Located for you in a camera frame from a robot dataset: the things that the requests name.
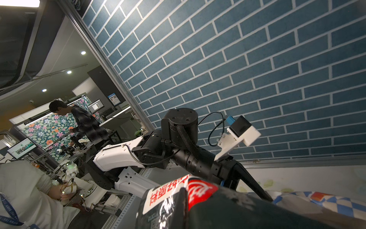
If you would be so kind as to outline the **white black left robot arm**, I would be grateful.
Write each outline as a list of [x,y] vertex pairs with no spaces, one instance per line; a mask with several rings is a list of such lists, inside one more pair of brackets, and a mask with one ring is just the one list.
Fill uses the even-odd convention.
[[101,188],[142,197],[156,184],[137,175],[134,168],[166,169],[173,162],[191,175],[232,190],[243,181],[259,198],[272,201],[244,166],[230,155],[240,144],[253,144],[260,137],[259,131],[243,116],[222,117],[219,122],[222,132],[217,143],[221,150],[213,154],[198,146],[200,124],[195,110],[171,109],[162,119],[159,130],[103,147],[87,161],[87,169]]

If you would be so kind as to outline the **blue checkered paper bag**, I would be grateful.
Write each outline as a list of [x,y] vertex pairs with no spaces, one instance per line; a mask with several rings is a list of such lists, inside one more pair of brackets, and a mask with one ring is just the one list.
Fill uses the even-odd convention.
[[311,191],[268,191],[267,194],[274,205],[297,214],[318,214],[329,210],[351,218],[366,219],[366,203],[363,201]]

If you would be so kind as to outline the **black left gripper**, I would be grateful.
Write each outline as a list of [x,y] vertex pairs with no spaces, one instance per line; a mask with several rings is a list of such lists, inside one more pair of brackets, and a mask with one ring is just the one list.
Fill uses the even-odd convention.
[[161,128],[147,133],[140,142],[140,162],[147,168],[165,169],[172,160],[190,174],[232,190],[241,180],[262,200],[273,201],[241,163],[232,160],[230,170],[226,169],[197,141],[198,113],[190,108],[170,109]]

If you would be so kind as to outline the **dark green fish condiment packet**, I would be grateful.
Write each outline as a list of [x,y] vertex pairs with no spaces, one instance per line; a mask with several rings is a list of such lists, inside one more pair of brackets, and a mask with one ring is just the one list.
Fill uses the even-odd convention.
[[366,220],[329,210],[297,214],[201,178],[186,175],[145,192],[137,229],[363,229]]

